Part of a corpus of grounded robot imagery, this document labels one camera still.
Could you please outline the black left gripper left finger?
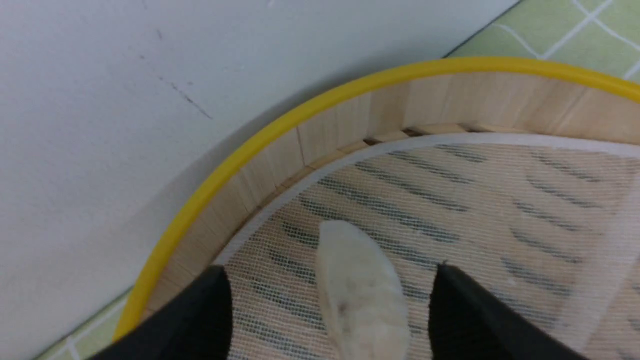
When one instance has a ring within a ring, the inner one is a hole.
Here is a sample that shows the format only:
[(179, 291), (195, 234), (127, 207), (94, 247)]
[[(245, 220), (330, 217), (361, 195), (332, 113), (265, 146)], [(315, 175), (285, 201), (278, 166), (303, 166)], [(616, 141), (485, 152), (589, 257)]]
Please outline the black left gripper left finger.
[(222, 265), (210, 265), (178, 296), (92, 360), (226, 360), (233, 294)]

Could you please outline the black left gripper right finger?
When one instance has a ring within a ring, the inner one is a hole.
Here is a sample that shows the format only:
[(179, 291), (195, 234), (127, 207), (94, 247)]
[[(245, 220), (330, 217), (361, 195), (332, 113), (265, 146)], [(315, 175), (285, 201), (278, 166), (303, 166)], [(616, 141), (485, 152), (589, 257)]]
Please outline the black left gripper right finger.
[(429, 303), (434, 360), (582, 360), (455, 265), (436, 268)]

